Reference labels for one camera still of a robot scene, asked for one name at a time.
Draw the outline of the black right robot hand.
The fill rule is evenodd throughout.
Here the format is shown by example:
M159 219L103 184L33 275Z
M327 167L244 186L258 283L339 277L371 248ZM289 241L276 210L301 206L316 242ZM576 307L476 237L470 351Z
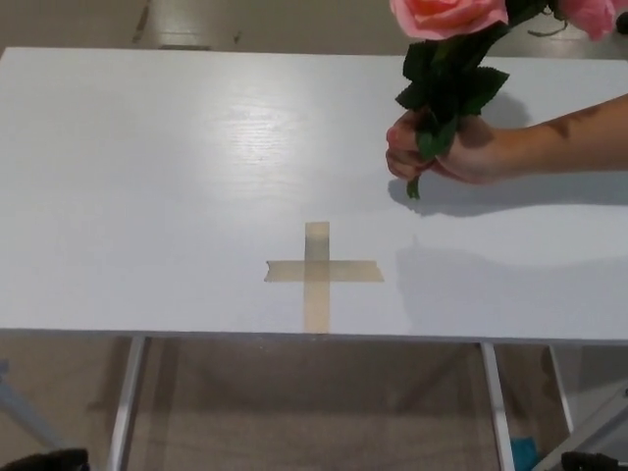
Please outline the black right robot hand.
M627 463L602 453L568 451L561 455L561 467L564 471L621 471L627 469Z

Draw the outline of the bare human hand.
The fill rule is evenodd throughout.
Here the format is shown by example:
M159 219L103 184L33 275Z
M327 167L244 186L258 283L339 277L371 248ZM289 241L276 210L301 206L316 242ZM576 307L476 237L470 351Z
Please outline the bare human hand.
M464 118L444 153L428 160L419 151L416 131L427 111L405 112L387 131L386 161L397 178L410 182L426 172L469 184L488 184L501 178L494 133L481 118Z

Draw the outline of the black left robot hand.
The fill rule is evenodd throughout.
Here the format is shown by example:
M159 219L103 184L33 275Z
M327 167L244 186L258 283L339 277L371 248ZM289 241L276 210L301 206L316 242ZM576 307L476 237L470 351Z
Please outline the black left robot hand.
M35 453L1 466L1 471L89 471L89 455L84 448L66 448Z

